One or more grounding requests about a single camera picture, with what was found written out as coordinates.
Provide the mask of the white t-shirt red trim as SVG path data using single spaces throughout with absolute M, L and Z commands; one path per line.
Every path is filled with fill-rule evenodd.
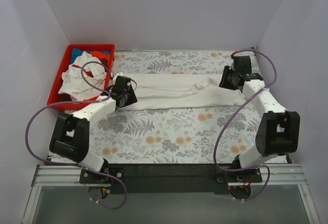
M 96 99 L 105 86 L 106 70 L 99 58 L 83 51 L 68 70 L 61 74 L 63 81 L 58 94 L 67 94 L 73 101 Z

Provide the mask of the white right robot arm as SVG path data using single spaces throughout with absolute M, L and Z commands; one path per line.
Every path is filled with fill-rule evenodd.
M 233 63 L 225 66 L 219 87 L 239 90 L 248 99 L 238 110 L 251 103 L 261 121 L 256 132 L 255 144 L 235 157 L 229 168 L 218 166 L 218 170 L 232 175 L 236 181 L 245 181 L 251 172 L 265 162 L 278 156 L 296 152 L 298 148 L 300 115 L 282 106 L 270 93 L 259 73 L 252 71 L 249 56 L 241 56 L 239 51 L 231 54 Z

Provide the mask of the white t-shirt with black print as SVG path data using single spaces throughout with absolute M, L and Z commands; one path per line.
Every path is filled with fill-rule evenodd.
M 129 77 L 137 102 L 125 110 L 156 110 L 175 108 L 206 108 L 218 106 L 240 106 L 244 99 L 238 91 L 219 87 L 221 74 L 132 74 L 117 73 Z

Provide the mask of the floral patterned table mat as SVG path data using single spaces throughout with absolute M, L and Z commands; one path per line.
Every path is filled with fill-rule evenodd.
M 117 52 L 114 73 L 218 74 L 227 51 Z M 110 163 L 231 163 L 255 144 L 256 109 L 237 107 L 117 111 L 90 131 L 90 149 Z

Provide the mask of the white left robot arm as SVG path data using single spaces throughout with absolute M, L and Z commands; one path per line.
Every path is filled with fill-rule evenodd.
M 105 116 L 136 103 L 135 85 L 133 79 L 117 74 L 114 84 L 98 97 L 97 102 L 71 114 L 60 114 L 51 137 L 50 152 L 92 170 L 91 176 L 96 182 L 105 182 L 109 177 L 109 164 L 91 151 L 90 128 Z

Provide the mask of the aluminium frame rail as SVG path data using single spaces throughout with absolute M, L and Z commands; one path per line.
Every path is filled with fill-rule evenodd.
M 269 185 L 306 185 L 302 166 L 298 164 L 268 164 Z M 81 186 L 81 169 L 71 166 L 38 166 L 33 186 Z

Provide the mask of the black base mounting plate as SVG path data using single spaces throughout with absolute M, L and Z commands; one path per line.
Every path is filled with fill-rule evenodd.
M 112 194 L 214 193 L 228 195 L 229 185 L 250 195 L 251 184 L 261 183 L 258 169 L 225 172 L 214 164 L 107 164 L 97 173 L 83 169 L 79 183 L 104 186 Z

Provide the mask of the red plastic bin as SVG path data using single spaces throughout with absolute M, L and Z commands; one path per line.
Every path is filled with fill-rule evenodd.
M 63 104 L 64 101 L 73 101 L 71 100 L 70 96 L 67 94 L 58 94 L 58 91 L 63 83 L 62 81 L 62 73 L 68 70 L 68 66 L 72 64 L 71 62 L 71 52 L 73 48 L 78 48 L 82 51 L 86 51 L 88 53 L 91 53 L 92 51 L 100 51 L 106 54 L 111 54 L 111 60 L 107 64 L 100 63 L 101 66 L 103 66 L 106 70 L 107 77 L 105 80 L 105 88 L 108 87 L 109 81 L 111 79 L 110 71 L 112 69 L 112 64 L 114 61 L 114 49 L 115 46 L 113 44 L 75 44 L 75 45 L 69 45 L 64 53 L 63 60 L 61 61 L 57 76 L 55 78 L 52 90 L 50 92 L 48 102 L 47 104 L 53 104 L 60 102 L 61 104 L 54 106 L 58 110 L 79 110 L 86 106 L 86 104 Z

